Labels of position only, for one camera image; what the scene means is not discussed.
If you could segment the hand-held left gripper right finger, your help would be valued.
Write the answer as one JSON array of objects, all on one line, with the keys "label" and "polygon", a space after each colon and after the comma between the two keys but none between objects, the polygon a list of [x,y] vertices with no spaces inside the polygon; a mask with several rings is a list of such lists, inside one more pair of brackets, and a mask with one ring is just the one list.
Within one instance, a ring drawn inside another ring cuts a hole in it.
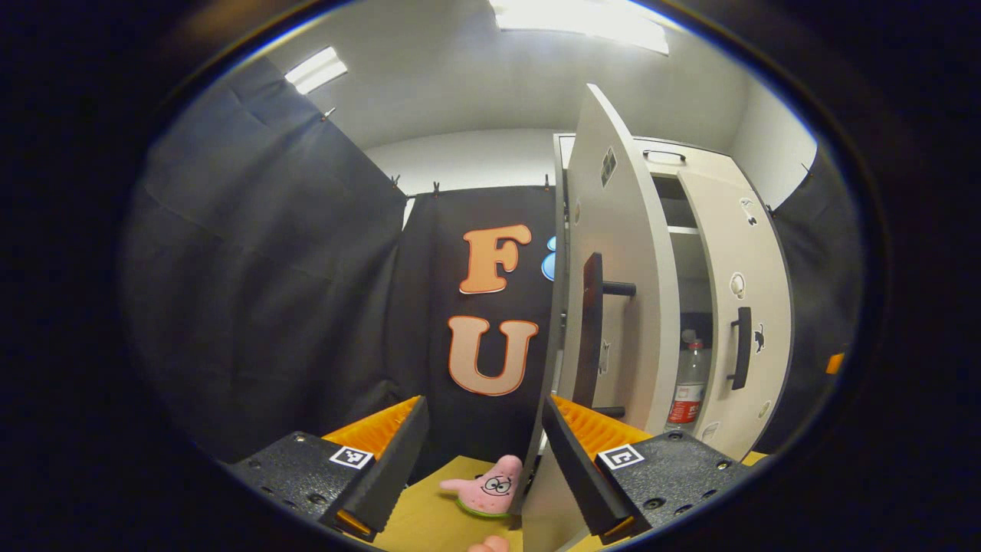
[{"label": "hand-held left gripper right finger", "polygon": [[679,523],[750,477],[750,467],[683,431],[651,435],[551,395],[543,428],[586,527],[603,544]]}]

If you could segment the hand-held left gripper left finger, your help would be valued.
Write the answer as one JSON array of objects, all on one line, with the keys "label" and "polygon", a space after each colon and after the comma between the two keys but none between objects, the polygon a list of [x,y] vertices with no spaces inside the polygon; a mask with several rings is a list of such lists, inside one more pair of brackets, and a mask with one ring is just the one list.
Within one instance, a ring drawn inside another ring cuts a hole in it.
[{"label": "hand-held left gripper left finger", "polygon": [[414,396],[326,435],[294,431],[225,468],[297,516],[371,543],[429,429],[428,401]]}]

